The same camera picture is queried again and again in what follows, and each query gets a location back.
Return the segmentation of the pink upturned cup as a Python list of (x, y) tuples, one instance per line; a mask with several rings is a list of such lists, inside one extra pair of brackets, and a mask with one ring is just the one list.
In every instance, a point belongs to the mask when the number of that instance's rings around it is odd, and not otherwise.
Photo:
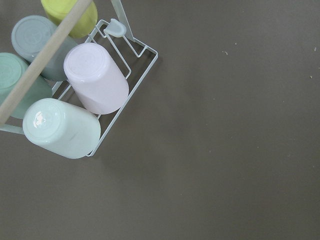
[(63, 69), (80, 102), (91, 113), (113, 113), (129, 96), (126, 78), (108, 51), (97, 43), (72, 48), (64, 59)]

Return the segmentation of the pale mint upturned cup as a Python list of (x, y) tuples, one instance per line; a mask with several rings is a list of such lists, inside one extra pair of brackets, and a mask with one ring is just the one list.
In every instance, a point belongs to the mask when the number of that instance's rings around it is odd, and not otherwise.
[(101, 135), (94, 114), (54, 98), (33, 103), (24, 115), (22, 129), (33, 144), (69, 159), (92, 152)]

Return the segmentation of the yellow green upturned cup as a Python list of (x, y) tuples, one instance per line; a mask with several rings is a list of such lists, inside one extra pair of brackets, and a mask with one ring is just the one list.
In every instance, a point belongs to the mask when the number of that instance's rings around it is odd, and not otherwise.
[[(42, 7), (49, 18), (55, 25), (59, 25), (63, 19), (69, 14), (76, 0), (41, 0)], [(92, 1), (77, 21), (69, 36), (72, 38), (83, 38), (87, 36), (98, 21), (98, 10), (95, 3)]]

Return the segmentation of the grey blue upturned cup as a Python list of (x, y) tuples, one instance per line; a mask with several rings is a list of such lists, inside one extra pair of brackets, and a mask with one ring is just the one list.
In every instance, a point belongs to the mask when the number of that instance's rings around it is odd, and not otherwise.
[[(33, 62), (46, 45), (57, 26), (44, 16), (30, 15), (19, 20), (11, 32), (14, 50), (29, 63)], [(64, 60), (68, 52), (77, 43), (69, 36), (49, 60), (41, 75), (47, 80), (62, 82), (67, 80), (64, 72)]]

